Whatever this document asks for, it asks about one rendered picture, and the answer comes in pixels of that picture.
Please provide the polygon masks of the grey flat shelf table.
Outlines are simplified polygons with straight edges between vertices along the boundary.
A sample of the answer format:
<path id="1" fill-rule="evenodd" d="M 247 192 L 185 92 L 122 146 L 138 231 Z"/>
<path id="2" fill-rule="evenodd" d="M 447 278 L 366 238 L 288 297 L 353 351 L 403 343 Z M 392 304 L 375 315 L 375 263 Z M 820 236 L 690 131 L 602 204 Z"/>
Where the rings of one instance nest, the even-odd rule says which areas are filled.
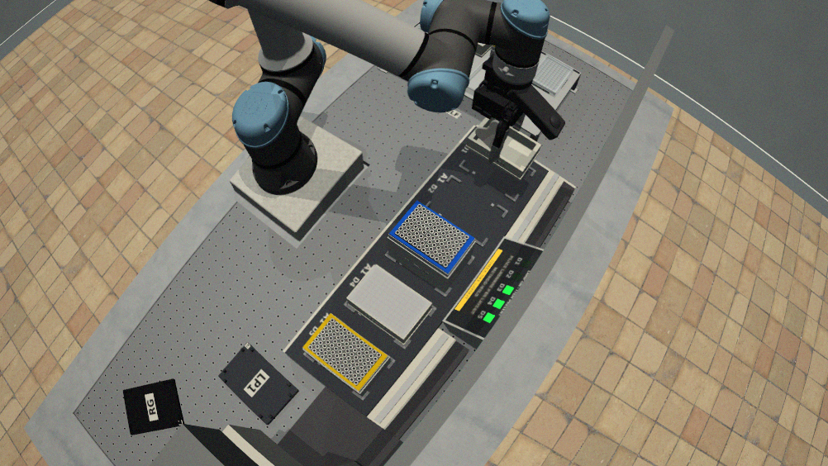
<path id="1" fill-rule="evenodd" d="M 483 62 L 483 61 L 484 61 L 484 60 L 485 60 L 485 59 L 486 59 L 489 55 L 490 55 L 490 52 L 491 52 L 491 49 L 490 49 L 490 50 L 489 50 L 489 51 L 488 51 L 488 52 L 487 52 L 487 53 L 486 53 L 486 54 L 485 54 L 482 58 L 481 58 L 481 57 L 479 57 L 479 56 L 477 56 L 477 55 L 475 55 L 475 56 L 474 56 L 474 59 L 473 59 L 473 65 L 472 65 L 472 68 L 471 68 L 471 69 L 472 69 L 472 70 L 471 70 L 471 73 L 472 73 L 472 72 L 473 72 L 473 71 L 474 71 L 474 70 L 475 70 L 475 69 L 476 69 L 476 68 L 477 68 L 477 67 L 478 67 L 478 66 L 479 66 L 479 65 L 480 65 L 480 64 L 481 64 L 481 63 L 482 63 L 482 62 Z M 546 55 L 546 53 L 545 53 L 544 51 L 541 51 L 541 54 L 540 54 L 540 60 L 542 60 L 542 58 L 543 58 L 545 55 Z M 532 86 L 533 86 L 534 88 L 536 88 L 536 89 L 537 89 L 537 91 L 538 91 L 538 92 L 539 92 L 539 93 L 540 93 L 540 94 L 544 97 L 544 99 L 545 99 L 545 100 L 546 100 L 546 101 L 547 101 L 547 102 L 548 102 L 548 103 L 549 103 L 549 104 L 550 104 L 550 105 L 551 105 L 551 106 L 552 106 L 555 110 L 557 110 L 557 108 L 559 107 L 559 105 L 561 104 L 561 102 L 564 100 L 564 98 L 565 98 L 565 97 L 567 96 L 567 94 L 569 93 L 570 89 L 574 90 L 574 89 L 577 87 L 577 84 L 578 84 L 578 81 L 579 81 L 580 75 L 581 75 L 581 73 L 575 69 L 575 70 L 573 71 L 573 73 L 571 74 L 571 76 L 569 77 L 569 79 L 567 80 L 567 82 L 566 82 L 566 83 L 564 84 L 564 86 L 560 89 L 560 91 L 559 91 L 559 93 L 556 95 L 556 97 L 552 97 L 551 95 L 549 95 L 548 93 L 546 93 L 546 92 L 542 91 L 541 89 L 537 88 L 537 87 L 536 87 L 536 86 L 534 86 L 534 85 L 532 85 Z M 473 100 L 473 95 L 471 95 L 471 94 L 469 94 L 469 93 L 466 93 L 466 92 L 465 92 L 464 96 L 465 96 L 465 97 L 467 97 L 467 98 L 469 98 L 469 99 L 471 99 L 471 100 Z M 458 117 L 461 115 L 461 113 L 457 112 L 456 110 L 453 110 L 453 111 L 450 111 L 450 112 L 447 112 L 447 113 L 448 113 L 448 114 L 450 114 L 451 116 L 455 117 L 455 118 L 458 118 Z M 524 121 L 523 121 L 523 123 L 522 123 L 521 129 L 523 129 L 523 130 L 525 130 L 525 131 L 529 132 L 529 133 L 531 134 L 531 136 L 530 136 L 530 138 L 531 138 L 531 139 L 535 140 L 536 142 L 538 141 L 538 138 L 539 138 L 539 135 L 540 135 L 541 131 L 540 131 L 540 129 L 539 129 L 539 128 L 538 128 L 538 127 L 537 127 L 537 126 L 536 126 L 536 125 L 535 125 L 535 124 L 534 124 L 534 123 L 530 120 L 530 119 L 529 119 L 529 117 L 525 116 L 525 120 L 524 120 Z"/>

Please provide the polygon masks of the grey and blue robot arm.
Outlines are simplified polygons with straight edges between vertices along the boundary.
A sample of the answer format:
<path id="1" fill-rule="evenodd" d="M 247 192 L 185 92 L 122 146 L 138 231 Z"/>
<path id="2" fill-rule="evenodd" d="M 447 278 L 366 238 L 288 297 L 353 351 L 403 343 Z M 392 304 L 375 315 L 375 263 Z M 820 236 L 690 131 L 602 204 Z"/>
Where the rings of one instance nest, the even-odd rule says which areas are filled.
<path id="1" fill-rule="evenodd" d="M 408 81 L 418 107 L 450 112 L 463 101 L 478 43 L 495 45 L 497 75 L 530 82 L 550 20 L 541 0 L 424 0 L 422 31 L 362 0 L 208 1 L 246 8 L 259 39 L 263 73 L 238 97 L 232 123 L 257 184 L 273 195 L 297 191 L 316 170 L 316 148 L 297 126 L 326 63 L 316 39 Z M 549 140 L 559 136 L 565 120 L 532 85 L 507 96 Z"/>

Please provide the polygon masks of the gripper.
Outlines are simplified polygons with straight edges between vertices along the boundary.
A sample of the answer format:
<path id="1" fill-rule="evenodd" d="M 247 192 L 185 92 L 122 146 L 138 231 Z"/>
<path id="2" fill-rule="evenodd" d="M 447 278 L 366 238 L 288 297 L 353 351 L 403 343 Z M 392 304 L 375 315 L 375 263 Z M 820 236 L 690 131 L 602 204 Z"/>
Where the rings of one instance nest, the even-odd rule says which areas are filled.
<path id="1" fill-rule="evenodd" d="M 512 89 L 529 88 L 533 81 L 532 79 L 528 83 L 510 83 L 504 80 L 493 69 L 493 56 L 494 54 L 483 63 L 482 69 L 486 70 L 485 77 L 474 90 L 472 105 L 472 109 L 486 118 L 496 119 L 491 121 L 489 127 L 477 127 L 475 130 L 476 136 L 491 149 L 488 161 L 490 164 L 500 157 L 509 134 L 509 126 L 520 131 L 526 116 L 507 96 L 507 93 Z"/>

